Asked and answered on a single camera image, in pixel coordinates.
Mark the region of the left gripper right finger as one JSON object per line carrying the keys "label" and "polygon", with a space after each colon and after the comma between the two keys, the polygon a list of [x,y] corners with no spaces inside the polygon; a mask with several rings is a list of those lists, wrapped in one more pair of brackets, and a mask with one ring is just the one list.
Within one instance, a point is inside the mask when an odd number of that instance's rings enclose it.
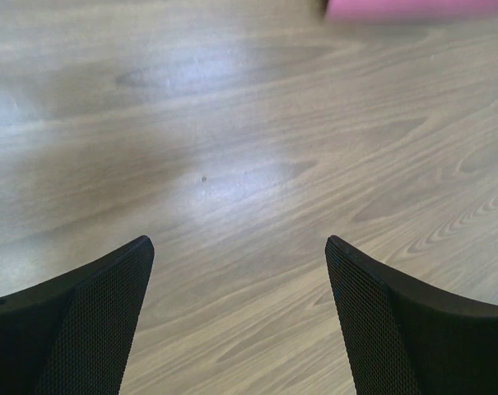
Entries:
{"label": "left gripper right finger", "polygon": [[359,394],[498,394],[498,305],[431,286],[337,236],[328,275]]}

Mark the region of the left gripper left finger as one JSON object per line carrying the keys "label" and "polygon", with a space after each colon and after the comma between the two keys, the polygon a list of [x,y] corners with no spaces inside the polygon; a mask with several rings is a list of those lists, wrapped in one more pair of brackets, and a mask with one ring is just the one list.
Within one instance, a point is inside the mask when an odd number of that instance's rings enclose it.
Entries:
{"label": "left gripper left finger", "polygon": [[141,236],[0,297],[0,394],[117,394],[154,263]]}

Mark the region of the pink t-shirt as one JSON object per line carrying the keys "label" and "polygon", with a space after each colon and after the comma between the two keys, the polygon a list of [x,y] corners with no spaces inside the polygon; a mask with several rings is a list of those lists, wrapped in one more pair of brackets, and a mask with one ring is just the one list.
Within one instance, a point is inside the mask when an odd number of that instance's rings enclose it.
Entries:
{"label": "pink t-shirt", "polygon": [[498,14],[498,0],[332,0],[330,21],[387,22],[452,19]]}

